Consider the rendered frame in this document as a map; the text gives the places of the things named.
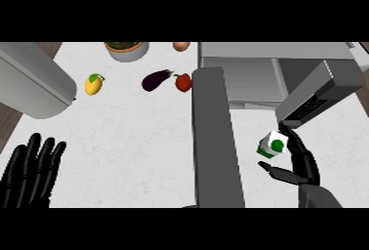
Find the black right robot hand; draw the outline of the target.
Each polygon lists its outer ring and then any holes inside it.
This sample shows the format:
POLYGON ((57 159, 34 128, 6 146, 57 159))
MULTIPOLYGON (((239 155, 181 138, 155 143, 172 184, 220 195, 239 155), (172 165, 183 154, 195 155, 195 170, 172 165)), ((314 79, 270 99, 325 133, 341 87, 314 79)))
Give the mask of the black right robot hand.
POLYGON ((320 184, 320 173, 313 153, 307 149, 299 136, 283 123, 277 124, 277 129, 288 136, 286 148, 291 153, 292 170, 271 166, 264 161, 260 161, 258 165, 273 179, 298 186, 302 184, 317 186, 320 184))

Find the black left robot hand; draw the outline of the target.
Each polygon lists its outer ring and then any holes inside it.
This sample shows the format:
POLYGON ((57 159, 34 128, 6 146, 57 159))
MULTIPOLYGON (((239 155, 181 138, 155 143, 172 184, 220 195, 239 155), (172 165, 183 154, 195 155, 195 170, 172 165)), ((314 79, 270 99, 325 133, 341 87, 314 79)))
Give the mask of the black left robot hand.
POLYGON ((0 179, 0 208, 40 209, 50 206, 62 154, 66 143, 53 138, 41 140, 31 135, 25 145, 17 145, 0 179))

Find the purple eggplant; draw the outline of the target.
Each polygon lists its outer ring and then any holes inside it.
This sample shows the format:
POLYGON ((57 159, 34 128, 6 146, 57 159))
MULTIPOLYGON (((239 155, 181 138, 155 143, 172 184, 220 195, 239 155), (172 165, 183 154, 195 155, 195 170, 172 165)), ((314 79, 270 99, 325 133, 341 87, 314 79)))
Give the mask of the purple eggplant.
POLYGON ((172 71, 165 69, 161 71, 153 72, 150 75, 147 75, 143 79, 141 86, 143 89, 150 92, 155 90, 155 88, 159 86, 162 81, 171 76, 172 71))

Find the dark grey microwave door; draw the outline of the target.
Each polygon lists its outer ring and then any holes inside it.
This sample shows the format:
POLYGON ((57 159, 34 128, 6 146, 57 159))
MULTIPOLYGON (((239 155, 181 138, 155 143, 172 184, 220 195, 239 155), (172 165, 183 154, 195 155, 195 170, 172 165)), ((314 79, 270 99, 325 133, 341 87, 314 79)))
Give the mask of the dark grey microwave door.
POLYGON ((243 208, 223 70, 202 67, 192 76, 196 205, 199 208, 243 208))

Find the grey microwave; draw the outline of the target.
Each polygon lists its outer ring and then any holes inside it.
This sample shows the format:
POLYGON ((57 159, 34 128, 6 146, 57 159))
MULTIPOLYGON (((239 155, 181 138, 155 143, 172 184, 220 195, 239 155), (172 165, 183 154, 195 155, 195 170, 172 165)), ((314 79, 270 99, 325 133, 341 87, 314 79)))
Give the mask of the grey microwave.
POLYGON ((360 42, 202 42, 198 66, 223 72, 229 107, 270 109, 298 128, 366 84, 360 42))

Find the red bell pepper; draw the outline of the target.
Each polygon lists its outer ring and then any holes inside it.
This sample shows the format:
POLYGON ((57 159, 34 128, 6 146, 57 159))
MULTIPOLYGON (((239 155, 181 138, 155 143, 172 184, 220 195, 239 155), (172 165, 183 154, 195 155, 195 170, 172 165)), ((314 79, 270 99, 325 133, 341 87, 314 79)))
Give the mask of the red bell pepper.
POLYGON ((175 74, 175 88, 186 93, 192 88, 192 79, 187 73, 175 74))

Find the yellow mango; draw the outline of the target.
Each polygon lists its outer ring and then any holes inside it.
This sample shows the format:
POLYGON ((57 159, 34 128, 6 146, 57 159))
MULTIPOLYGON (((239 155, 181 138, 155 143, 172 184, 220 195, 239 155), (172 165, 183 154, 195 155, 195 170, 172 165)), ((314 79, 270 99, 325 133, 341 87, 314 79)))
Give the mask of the yellow mango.
POLYGON ((105 80, 103 76, 97 73, 91 74, 90 77, 87 78, 84 89, 85 93, 90 96, 93 96, 99 92, 103 80, 105 80))

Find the pale grey rounded appliance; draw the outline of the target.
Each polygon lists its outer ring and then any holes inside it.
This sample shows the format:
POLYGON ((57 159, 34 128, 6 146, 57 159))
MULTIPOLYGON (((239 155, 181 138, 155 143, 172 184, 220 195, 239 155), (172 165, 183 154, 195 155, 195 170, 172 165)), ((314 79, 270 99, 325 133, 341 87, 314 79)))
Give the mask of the pale grey rounded appliance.
POLYGON ((0 103, 34 119, 71 106, 77 83, 34 42, 0 42, 0 103))

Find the white and green milk carton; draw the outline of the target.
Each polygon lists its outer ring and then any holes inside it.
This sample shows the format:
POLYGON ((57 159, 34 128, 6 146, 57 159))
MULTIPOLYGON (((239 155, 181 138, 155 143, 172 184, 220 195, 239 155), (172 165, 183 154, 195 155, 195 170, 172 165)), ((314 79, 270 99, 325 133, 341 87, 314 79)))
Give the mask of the white and green milk carton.
POLYGON ((261 138, 258 143, 257 152, 267 158, 273 158, 279 154, 285 153, 288 143, 288 136, 285 136, 276 130, 261 138))

